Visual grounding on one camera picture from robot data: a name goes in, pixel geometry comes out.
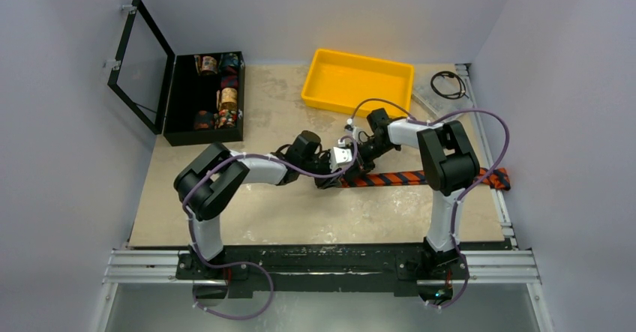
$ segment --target metal bracket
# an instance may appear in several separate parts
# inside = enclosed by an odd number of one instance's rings
[[[109,58],[106,61],[103,62],[103,68],[108,68],[110,70],[119,70],[119,68],[122,66],[122,62],[119,60],[115,60],[114,58]]]
[[[132,4],[123,4],[119,9],[128,12],[129,15],[137,13],[137,6],[133,6]]]

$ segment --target gray floor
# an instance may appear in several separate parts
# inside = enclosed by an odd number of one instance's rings
[[[252,300],[222,301],[217,310],[245,314],[262,306]],[[279,292],[261,316],[233,322],[192,309],[191,287],[120,286],[108,331],[538,331],[525,285],[471,285],[441,313],[419,298],[380,293]]]

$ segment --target black cable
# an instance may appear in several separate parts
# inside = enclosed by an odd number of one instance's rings
[[[362,133],[363,133],[363,134],[364,134],[364,136],[367,138],[365,141],[362,141],[362,139],[360,138],[360,135],[361,135]],[[360,131],[360,132],[358,132],[358,141],[360,141],[360,142],[366,142],[366,141],[368,141],[370,138],[371,138],[371,136],[369,136],[369,134],[368,134],[368,133],[366,133],[366,132],[364,132],[364,131]]]
[[[440,92],[440,90],[437,89],[437,87],[435,87],[435,84],[433,84],[433,81],[437,77],[449,77],[452,79],[456,79],[459,82],[459,91],[455,92],[454,94],[443,94],[442,92]],[[466,96],[466,84],[464,84],[464,81],[461,79],[461,77],[459,77],[455,72],[452,71],[440,71],[438,73],[435,73],[433,77],[430,78],[430,88],[433,89],[433,92],[435,92],[435,94],[447,100],[459,100],[460,98]]]
[[[282,145],[281,147],[278,148],[278,150],[276,150],[276,152],[274,153],[275,156],[278,156],[279,153],[281,153],[285,148],[290,147],[291,144],[287,143],[285,145]]]

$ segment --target coiled black cable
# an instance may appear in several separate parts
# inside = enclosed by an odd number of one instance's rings
[[[440,90],[437,89],[437,87],[435,87],[435,84],[433,83],[433,81],[437,77],[449,77],[452,79],[456,79],[459,82],[459,91],[455,92],[454,94],[443,94],[442,92],[440,92]],[[440,97],[444,97],[447,100],[459,100],[460,98],[466,96],[466,84],[461,79],[461,77],[459,77],[455,72],[452,71],[440,71],[438,73],[435,73],[433,77],[430,78],[430,88],[433,89],[433,92],[435,92],[435,94]]]

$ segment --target black storage box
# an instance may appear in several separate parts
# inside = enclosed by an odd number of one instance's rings
[[[224,53],[238,56],[238,117],[234,127],[195,130],[195,114],[217,112],[221,73],[200,76],[194,55],[175,56],[141,0],[133,0],[123,9],[128,16],[112,62],[108,86],[152,132],[162,133],[173,146],[242,141],[245,119],[243,54],[240,51],[199,54],[212,55],[216,61],[220,61]]]

